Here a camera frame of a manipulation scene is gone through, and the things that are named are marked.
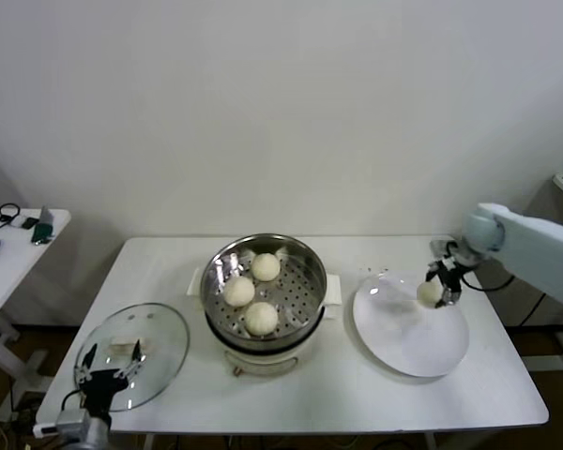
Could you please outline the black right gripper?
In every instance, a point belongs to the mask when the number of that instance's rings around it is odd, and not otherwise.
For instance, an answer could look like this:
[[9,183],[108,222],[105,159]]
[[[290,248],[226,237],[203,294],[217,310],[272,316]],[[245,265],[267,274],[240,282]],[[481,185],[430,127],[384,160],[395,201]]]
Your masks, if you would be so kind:
[[439,260],[428,265],[425,281],[429,282],[438,276],[444,288],[434,305],[435,308],[454,306],[459,302],[462,290],[461,278],[464,273],[464,266],[449,260]]

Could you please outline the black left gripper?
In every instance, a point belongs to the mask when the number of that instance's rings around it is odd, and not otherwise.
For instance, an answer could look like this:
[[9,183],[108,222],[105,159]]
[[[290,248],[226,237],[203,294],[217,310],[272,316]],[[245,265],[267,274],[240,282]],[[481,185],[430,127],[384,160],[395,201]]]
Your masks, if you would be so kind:
[[82,362],[74,368],[74,380],[81,383],[84,393],[84,408],[90,416],[108,416],[114,396],[129,386],[144,362],[141,340],[133,347],[130,362],[121,369],[90,370],[98,345],[94,344],[84,355]]

